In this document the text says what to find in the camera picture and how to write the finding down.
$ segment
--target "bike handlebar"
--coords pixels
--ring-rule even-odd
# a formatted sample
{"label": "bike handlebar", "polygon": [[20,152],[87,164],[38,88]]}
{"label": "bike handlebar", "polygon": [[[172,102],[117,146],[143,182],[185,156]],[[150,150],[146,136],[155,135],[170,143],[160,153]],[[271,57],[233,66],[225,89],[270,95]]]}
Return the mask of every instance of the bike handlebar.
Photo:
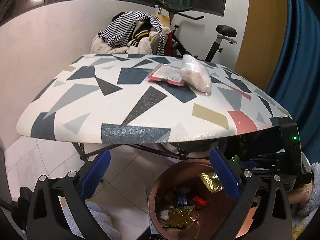
{"label": "bike handlebar", "polygon": [[160,4],[168,12],[181,15],[181,16],[189,18],[191,20],[201,20],[201,19],[204,18],[204,16],[192,17],[192,16],[189,16],[189,15],[186,15],[186,14],[182,13],[182,12],[187,12],[187,11],[193,10],[193,7],[184,8],[184,9],[176,9],[176,8],[173,8],[171,5],[167,4],[165,1],[162,1],[162,0],[156,0],[156,3]]}

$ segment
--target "white wall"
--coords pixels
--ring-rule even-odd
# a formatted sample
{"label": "white wall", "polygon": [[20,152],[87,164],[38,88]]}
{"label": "white wall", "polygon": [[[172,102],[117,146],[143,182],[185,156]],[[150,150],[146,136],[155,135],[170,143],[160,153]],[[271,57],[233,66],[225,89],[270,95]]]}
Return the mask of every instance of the white wall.
{"label": "white wall", "polygon": [[[224,51],[213,62],[234,68],[247,20],[249,0],[226,0],[224,17],[188,12],[205,19],[175,16],[181,42],[193,55],[205,59],[217,37],[216,26],[237,30],[238,44],[222,41]],[[143,10],[145,5],[115,0],[72,0],[28,11],[0,27],[0,147],[6,150],[19,135],[16,123],[39,91],[68,64],[90,52],[92,39],[122,11]]]}
{"label": "white wall", "polygon": [[90,53],[92,39],[122,11],[149,6],[73,0],[28,11],[0,27],[0,147],[19,135],[17,121],[41,89],[68,64]]}
{"label": "white wall", "polygon": [[203,20],[189,20],[176,15],[172,22],[180,25],[176,34],[181,43],[192,55],[198,55],[199,59],[205,59],[213,42],[217,38],[216,27],[219,24],[231,26],[236,29],[237,36],[233,38],[238,43],[231,45],[223,40],[221,47],[223,51],[216,53],[212,62],[225,65],[231,69],[236,66],[239,55],[244,29],[247,22],[249,0],[226,0],[224,16],[217,16],[202,12],[186,12],[193,17],[204,16]]}

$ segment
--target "gold foil wrapper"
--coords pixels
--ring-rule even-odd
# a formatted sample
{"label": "gold foil wrapper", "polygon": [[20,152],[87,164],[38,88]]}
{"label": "gold foil wrapper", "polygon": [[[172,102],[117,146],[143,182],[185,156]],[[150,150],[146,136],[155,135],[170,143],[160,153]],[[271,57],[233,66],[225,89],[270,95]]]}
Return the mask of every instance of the gold foil wrapper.
{"label": "gold foil wrapper", "polygon": [[169,219],[165,224],[166,227],[179,228],[190,225],[192,223],[190,214],[194,208],[195,206],[184,206],[168,209]]}
{"label": "gold foil wrapper", "polygon": [[210,192],[216,193],[220,190],[223,190],[223,186],[221,184],[220,179],[218,178],[217,173],[215,172],[201,173],[199,174],[199,177]]}

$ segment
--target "metal screw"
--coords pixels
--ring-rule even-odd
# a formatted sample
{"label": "metal screw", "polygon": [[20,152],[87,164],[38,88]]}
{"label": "metal screw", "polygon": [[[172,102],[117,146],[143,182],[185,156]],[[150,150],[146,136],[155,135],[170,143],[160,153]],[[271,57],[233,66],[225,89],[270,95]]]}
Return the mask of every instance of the metal screw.
{"label": "metal screw", "polygon": [[70,171],[69,173],[68,173],[68,177],[69,178],[73,178],[73,177],[75,177],[76,176],[76,172],[75,171]]}
{"label": "metal screw", "polygon": [[247,178],[250,178],[252,176],[251,171],[244,171],[243,175],[246,176]]}
{"label": "metal screw", "polygon": [[275,179],[275,181],[280,181],[281,180],[279,175],[274,175],[273,178]]}
{"label": "metal screw", "polygon": [[46,178],[47,178],[46,175],[41,175],[41,176],[39,177],[39,181],[44,181]]}

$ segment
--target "exercise bike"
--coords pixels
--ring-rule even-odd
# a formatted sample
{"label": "exercise bike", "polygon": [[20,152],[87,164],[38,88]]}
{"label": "exercise bike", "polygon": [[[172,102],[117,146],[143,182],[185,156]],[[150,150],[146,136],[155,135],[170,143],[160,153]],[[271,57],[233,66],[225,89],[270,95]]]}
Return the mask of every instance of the exercise bike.
{"label": "exercise bike", "polygon": [[[193,10],[192,7],[189,8],[184,8],[184,9],[178,9],[178,8],[173,8],[171,5],[167,4],[165,1],[163,0],[155,0],[156,5],[160,6],[159,12],[158,14],[161,14],[161,9],[165,9],[166,11],[169,12],[169,19],[170,19],[170,24],[172,23],[172,20],[174,18],[174,16],[180,15],[183,17],[186,17],[188,19],[191,20],[201,20],[204,19],[204,16],[200,16],[200,17],[192,17],[190,15],[186,15],[183,14],[182,12],[187,12],[187,11],[191,11]],[[174,57],[182,57],[184,54],[190,54],[192,55],[190,52],[188,52],[185,47],[182,45],[182,43],[180,42],[180,40],[177,38],[177,36],[175,35],[177,29],[180,26],[175,24],[174,25],[174,30],[172,31],[172,48],[173,48],[173,52],[172,52],[172,56]],[[227,40],[229,41],[230,44],[236,44],[237,41],[231,39],[236,37],[237,32],[234,28],[227,26],[227,25],[218,25],[216,28],[217,32],[218,32],[218,36],[217,39],[215,40],[215,42],[212,44],[210,51],[207,55],[207,57],[205,58],[205,61],[207,62],[211,62],[214,55],[216,54],[216,52],[222,52],[223,48],[220,48],[220,43],[222,40]]]}

